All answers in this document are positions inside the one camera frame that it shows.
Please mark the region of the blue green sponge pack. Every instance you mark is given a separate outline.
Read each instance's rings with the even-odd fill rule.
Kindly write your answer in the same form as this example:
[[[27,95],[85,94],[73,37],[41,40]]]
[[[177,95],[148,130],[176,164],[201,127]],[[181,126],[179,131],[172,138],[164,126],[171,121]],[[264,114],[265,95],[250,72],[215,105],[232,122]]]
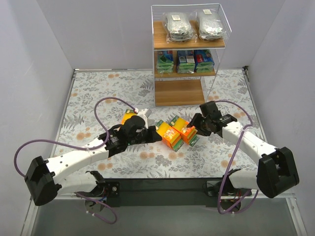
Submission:
[[[159,74],[173,72],[174,59],[173,51],[157,51],[156,70]]]
[[[177,51],[177,73],[193,74],[195,71],[195,59],[193,50]]]
[[[210,73],[214,69],[215,62],[209,49],[194,50],[195,72]]]

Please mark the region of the orange yellow sponge box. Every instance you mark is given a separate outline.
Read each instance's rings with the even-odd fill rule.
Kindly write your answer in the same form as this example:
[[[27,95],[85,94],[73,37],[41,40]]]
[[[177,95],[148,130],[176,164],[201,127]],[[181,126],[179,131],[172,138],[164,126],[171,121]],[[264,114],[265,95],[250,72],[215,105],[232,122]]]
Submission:
[[[156,123],[157,133],[162,137],[162,142],[177,152],[183,145],[183,139],[180,133],[168,123],[160,120]]]
[[[189,122],[179,116],[175,116],[169,125],[178,131],[183,141],[189,146],[193,147],[199,140],[197,130],[194,126],[188,127]]]

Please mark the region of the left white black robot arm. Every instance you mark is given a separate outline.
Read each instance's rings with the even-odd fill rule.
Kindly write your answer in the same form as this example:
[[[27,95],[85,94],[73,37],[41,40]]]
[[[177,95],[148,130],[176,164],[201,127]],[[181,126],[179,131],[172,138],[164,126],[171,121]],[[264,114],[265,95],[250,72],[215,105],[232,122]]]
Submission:
[[[92,173],[74,180],[70,180],[69,175],[94,162],[122,153],[128,146],[161,140],[155,126],[148,126],[140,116],[132,116],[124,124],[112,126],[82,150],[46,160],[42,156],[34,158],[24,180],[36,206],[45,205],[65,193],[89,193],[102,184],[100,175]]]

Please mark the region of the silver steel wool pack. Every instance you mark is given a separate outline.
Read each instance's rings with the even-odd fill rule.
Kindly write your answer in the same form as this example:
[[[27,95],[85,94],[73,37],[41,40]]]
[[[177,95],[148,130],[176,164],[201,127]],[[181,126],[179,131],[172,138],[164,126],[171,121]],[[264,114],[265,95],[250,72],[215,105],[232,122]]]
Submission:
[[[198,34],[202,40],[216,40],[225,36],[218,12],[214,9],[202,9],[197,11]]]
[[[166,31],[166,41],[186,42],[196,39],[196,33],[190,23],[189,14],[184,12],[166,12],[162,24]]]

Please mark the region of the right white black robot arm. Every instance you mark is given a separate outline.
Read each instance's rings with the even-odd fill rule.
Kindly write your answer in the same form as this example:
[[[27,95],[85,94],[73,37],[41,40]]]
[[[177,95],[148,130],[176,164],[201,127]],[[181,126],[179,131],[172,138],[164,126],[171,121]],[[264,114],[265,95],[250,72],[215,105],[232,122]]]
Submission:
[[[256,171],[231,170],[223,189],[255,189],[266,197],[274,198],[299,184],[293,153],[287,147],[278,148],[268,144],[245,130],[234,116],[222,115],[214,101],[199,106],[188,126],[193,126],[197,134],[210,136],[217,134],[235,144],[257,165]]]

